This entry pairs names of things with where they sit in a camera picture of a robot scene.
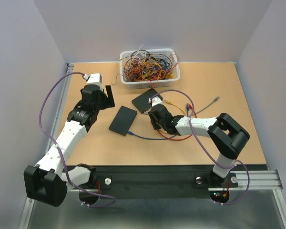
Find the black network switch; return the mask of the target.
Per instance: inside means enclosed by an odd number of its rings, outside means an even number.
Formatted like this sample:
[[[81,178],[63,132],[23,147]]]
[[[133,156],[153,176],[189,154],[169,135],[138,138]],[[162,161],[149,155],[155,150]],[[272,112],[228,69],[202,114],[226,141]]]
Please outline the black network switch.
[[[158,92],[153,89],[150,88],[149,90],[147,90],[146,92],[144,92],[143,94],[139,95],[138,97],[134,98],[132,100],[132,104],[135,106],[135,108],[144,115],[148,115],[149,110],[151,109],[151,105],[148,103],[149,99],[154,96],[155,94],[157,94]]]
[[[137,111],[126,106],[121,106],[110,124],[109,130],[119,135],[126,136],[136,116]]]

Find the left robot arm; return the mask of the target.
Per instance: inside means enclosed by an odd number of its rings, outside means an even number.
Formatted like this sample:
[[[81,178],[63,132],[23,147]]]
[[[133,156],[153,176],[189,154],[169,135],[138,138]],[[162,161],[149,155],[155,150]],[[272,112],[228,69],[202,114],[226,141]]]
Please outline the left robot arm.
[[[49,151],[36,165],[27,166],[24,170],[28,198],[58,207],[72,189],[82,190],[82,185],[86,188],[100,185],[96,180],[95,167],[78,164],[68,170],[66,160],[96,122],[99,111],[115,106],[114,98],[110,85],[102,89],[97,83],[86,84],[81,95],[57,139],[49,136],[53,143]]]

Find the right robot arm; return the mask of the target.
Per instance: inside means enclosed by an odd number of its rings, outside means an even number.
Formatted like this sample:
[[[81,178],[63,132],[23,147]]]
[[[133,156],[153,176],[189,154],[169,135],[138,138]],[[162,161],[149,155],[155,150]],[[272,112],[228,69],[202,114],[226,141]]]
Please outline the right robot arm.
[[[193,135],[201,148],[211,156],[198,137],[208,137],[219,151],[210,182],[221,186],[235,166],[236,160],[250,139],[250,134],[229,114],[221,113],[213,118],[190,118],[184,115],[173,116],[163,104],[157,104],[148,112],[154,129],[163,129],[170,135]]]

